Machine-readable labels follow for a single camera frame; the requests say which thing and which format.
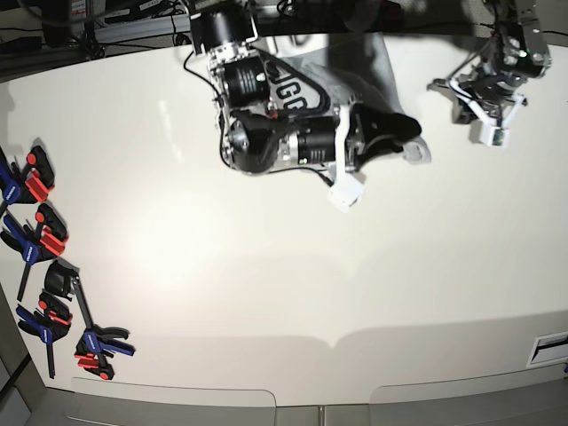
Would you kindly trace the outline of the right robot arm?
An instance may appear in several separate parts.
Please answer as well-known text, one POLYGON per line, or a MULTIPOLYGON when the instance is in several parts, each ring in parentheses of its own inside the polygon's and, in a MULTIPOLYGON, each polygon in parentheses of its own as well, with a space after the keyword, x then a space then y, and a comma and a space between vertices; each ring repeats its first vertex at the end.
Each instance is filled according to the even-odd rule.
POLYGON ((382 156, 416 160, 422 128, 356 75, 281 59, 254 43, 252 1, 189 1, 192 44, 209 61, 219 154, 248 175, 309 170, 329 184, 382 156))

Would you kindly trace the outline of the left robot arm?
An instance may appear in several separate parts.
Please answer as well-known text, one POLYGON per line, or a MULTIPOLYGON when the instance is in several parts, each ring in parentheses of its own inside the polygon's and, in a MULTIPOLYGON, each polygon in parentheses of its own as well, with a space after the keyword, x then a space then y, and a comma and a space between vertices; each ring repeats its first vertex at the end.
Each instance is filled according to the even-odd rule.
POLYGON ((534 1, 483 5, 493 17, 488 40, 448 77, 431 85, 452 96, 454 123, 480 121, 506 128, 518 108, 528 104, 518 89, 530 79, 542 78, 552 58, 534 1))

